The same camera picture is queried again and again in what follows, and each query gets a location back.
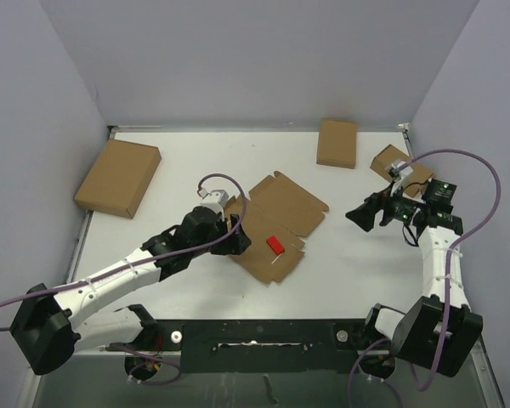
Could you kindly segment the small red block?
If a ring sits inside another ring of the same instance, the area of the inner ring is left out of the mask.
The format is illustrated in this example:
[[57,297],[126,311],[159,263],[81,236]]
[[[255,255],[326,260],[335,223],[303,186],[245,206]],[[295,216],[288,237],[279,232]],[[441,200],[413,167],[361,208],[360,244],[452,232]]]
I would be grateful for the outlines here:
[[269,237],[266,243],[276,256],[281,255],[285,251],[285,247],[275,235]]

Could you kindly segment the brown cardboard box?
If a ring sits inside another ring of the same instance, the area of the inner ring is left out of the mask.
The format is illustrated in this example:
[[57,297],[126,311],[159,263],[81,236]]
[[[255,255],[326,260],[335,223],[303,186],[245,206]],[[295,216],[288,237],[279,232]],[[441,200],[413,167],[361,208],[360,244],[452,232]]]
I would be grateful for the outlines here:
[[[225,213],[239,215],[243,204],[241,227],[252,244],[232,259],[258,281],[280,283],[302,260],[304,239],[323,222],[329,206],[278,171],[256,184],[247,199],[229,198]],[[285,247],[279,256],[266,243],[272,235]]]

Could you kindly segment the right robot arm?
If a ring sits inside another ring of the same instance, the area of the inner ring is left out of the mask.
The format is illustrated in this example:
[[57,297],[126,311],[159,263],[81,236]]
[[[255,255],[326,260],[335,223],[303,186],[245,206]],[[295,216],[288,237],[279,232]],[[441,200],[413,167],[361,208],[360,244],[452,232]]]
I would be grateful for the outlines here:
[[345,214],[365,232],[401,222],[416,234],[422,253],[420,298],[405,313],[376,304],[360,328],[362,340],[373,348],[389,340],[393,356],[426,369],[437,360],[437,372],[446,377],[459,372],[483,328],[464,292],[460,249],[452,245],[463,234],[462,219],[452,213],[455,191],[455,185],[433,179],[416,201],[391,184]]

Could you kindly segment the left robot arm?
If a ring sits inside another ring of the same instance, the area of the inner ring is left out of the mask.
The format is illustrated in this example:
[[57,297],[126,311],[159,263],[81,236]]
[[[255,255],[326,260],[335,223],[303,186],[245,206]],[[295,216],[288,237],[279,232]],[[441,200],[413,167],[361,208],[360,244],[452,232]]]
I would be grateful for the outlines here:
[[241,255],[251,245],[241,227],[244,217],[194,207],[181,224],[151,237],[108,269],[67,285],[32,287],[9,328],[32,371],[49,374],[75,352],[100,344],[123,342],[147,349],[156,329],[143,307],[110,314],[102,308],[188,269],[193,259],[206,253]]

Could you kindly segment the small folded cardboard box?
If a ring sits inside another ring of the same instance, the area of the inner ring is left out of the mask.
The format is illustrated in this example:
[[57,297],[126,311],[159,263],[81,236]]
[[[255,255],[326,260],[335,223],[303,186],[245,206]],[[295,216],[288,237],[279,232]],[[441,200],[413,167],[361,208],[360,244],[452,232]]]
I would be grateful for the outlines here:
[[[391,167],[400,167],[410,160],[406,153],[389,144],[372,159],[370,169],[386,181],[392,182],[394,178],[390,173]],[[433,175],[434,173],[428,167],[419,162],[414,162],[399,171],[399,176],[402,176],[404,180],[402,184],[405,188],[404,193],[411,198],[424,192]]]

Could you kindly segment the upright folded cardboard box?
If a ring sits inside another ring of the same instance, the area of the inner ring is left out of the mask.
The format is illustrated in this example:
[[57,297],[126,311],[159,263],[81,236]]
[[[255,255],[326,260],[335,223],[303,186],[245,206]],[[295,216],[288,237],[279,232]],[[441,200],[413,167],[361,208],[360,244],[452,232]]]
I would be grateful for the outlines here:
[[357,157],[357,124],[335,119],[320,122],[316,163],[354,169]]

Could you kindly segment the large folded cardboard box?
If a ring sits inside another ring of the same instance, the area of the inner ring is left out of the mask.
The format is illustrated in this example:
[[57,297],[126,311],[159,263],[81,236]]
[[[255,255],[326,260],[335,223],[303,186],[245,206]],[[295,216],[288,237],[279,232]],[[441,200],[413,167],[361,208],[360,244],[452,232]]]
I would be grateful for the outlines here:
[[74,202],[89,211],[132,219],[161,160],[155,146],[109,139]]

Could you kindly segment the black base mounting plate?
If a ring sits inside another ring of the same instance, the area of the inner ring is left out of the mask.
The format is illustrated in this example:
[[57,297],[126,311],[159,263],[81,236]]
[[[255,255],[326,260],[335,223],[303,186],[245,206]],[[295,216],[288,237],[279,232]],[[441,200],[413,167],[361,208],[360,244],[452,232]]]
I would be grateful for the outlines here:
[[157,320],[137,339],[107,350],[127,351],[127,368],[143,353],[176,357],[184,374],[345,374],[378,339],[362,319]]

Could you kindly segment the aluminium table frame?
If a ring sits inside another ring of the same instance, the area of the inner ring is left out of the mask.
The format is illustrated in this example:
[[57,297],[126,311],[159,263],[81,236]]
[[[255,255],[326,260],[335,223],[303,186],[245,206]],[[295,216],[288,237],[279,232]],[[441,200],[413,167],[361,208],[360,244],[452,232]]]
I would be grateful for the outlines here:
[[[354,170],[323,167],[315,161],[316,132],[162,132],[122,130],[113,139],[159,149],[161,162],[134,218],[95,212],[82,250],[81,265],[65,284],[87,278],[123,260],[155,235],[181,224],[200,206],[200,188],[225,190],[229,198],[245,200],[249,191],[275,171],[284,173],[329,206],[323,222],[304,239],[304,256],[280,283],[255,279],[232,258],[206,253],[188,269],[144,286],[102,308],[109,315],[141,306],[152,320],[327,320],[362,319],[378,303],[407,312],[422,295],[422,253],[415,233],[399,221],[375,225],[370,232],[345,218],[373,193],[391,182],[371,172],[372,156],[388,145],[404,142],[396,132],[357,133],[358,165]],[[176,357],[143,353],[127,368],[127,351],[100,349],[124,359],[127,376],[153,384],[155,375],[172,366],[181,376]],[[399,362],[391,342],[380,338],[363,350],[346,374],[362,370],[384,380]],[[439,362],[426,369],[430,378]]]

